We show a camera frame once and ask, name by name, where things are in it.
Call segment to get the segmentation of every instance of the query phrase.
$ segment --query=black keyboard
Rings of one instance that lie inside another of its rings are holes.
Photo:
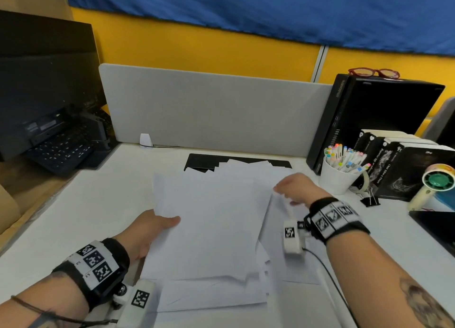
[[[93,152],[85,126],[77,125],[26,151],[25,156],[56,175],[64,176]]]

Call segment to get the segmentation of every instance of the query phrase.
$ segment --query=glasses frame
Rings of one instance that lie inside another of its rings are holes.
[[[371,72],[371,74],[358,74],[358,73],[355,72],[358,69],[369,70]],[[389,72],[393,72],[393,73],[395,73],[395,75],[390,76],[390,75],[384,74],[382,72],[383,70],[388,70]],[[391,69],[387,69],[387,68],[372,69],[372,68],[368,68],[368,67],[357,67],[357,68],[348,69],[348,72],[351,75],[362,76],[364,78],[369,78],[371,76],[374,76],[375,73],[378,73],[378,76],[380,76],[381,78],[389,78],[389,79],[399,79],[400,78],[400,73],[399,72],[397,72],[396,70],[391,70]]]

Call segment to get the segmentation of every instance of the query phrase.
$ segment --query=tattoo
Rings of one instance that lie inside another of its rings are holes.
[[[51,273],[47,277],[39,280],[38,283],[46,283],[52,279],[62,279],[62,278],[65,278],[66,276],[67,275],[64,272],[55,272],[55,273]]]
[[[400,288],[415,317],[426,328],[455,328],[455,320],[416,281],[401,278]]]
[[[48,314],[41,314],[27,328],[66,328],[69,322],[57,320]]]

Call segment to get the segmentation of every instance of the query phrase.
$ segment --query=blue fabric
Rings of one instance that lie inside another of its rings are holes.
[[[69,0],[305,43],[455,55],[454,0]]]

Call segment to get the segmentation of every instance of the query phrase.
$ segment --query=eyeglasses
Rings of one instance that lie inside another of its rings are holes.
[[[358,68],[349,69],[348,72],[351,75],[358,75],[358,76],[363,76],[363,77],[374,76],[375,73],[378,73],[378,75],[381,78],[389,78],[389,79],[400,78],[400,73],[395,70],[391,70],[391,69],[371,69],[371,68],[367,68],[367,67],[358,67]]]

